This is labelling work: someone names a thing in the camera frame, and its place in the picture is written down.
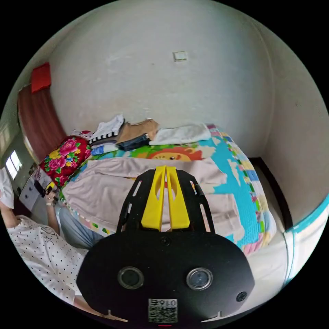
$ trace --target red cloth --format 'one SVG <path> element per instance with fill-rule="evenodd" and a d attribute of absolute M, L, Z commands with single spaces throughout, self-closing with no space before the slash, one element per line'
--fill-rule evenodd
<path fill-rule="evenodd" d="M 68 136 L 58 149 L 45 157 L 40 168 L 60 188 L 89 156 L 90 146 L 86 139 Z"/>
<path fill-rule="evenodd" d="M 33 69 L 31 75 L 31 89 L 33 93 L 40 89 L 48 88 L 50 85 L 50 64 L 48 62 Z"/>

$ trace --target light blue pants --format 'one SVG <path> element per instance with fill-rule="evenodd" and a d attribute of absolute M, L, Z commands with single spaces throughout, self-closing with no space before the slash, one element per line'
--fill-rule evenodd
<path fill-rule="evenodd" d="M 100 234 L 83 226 L 65 207 L 60 209 L 59 219 L 65 240 L 73 247 L 90 249 L 103 238 Z"/>

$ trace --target camera lens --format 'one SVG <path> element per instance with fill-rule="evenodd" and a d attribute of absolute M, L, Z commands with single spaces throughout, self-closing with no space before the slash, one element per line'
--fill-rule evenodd
<path fill-rule="evenodd" d="M 144 276 L 139 269 L 127 266 L 119 271 L 118 281 L 126 289 L 137 289 L 143 285 Z"/>
<path fill-rule="evenodd" d="M 187 285 L 193 290 L 204 290 L 212 283 L 212 273 L 203 267 L 198 267 L 188 273 Z"/>

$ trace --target polka dot shirt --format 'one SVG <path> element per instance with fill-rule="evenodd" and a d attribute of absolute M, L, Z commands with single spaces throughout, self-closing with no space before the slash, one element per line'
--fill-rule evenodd
<path fill-rule="evenodd" d="M 88 250 L 72 247 L 49 226 L 20 219 L 19 225 L 7 229 L 20 256 L 48 290 L 73 304 L 74 296 L 81 295 L 76 277 Z"/>

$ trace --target window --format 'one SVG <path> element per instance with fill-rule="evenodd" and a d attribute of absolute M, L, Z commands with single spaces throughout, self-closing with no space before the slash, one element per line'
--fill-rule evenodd
<path fill-rule="evenodd" d="M 16 152 L 14 151 L 6 162 L 6 167 L 13 179 L 15 179 L 20 167 L 22 166 Z"/>

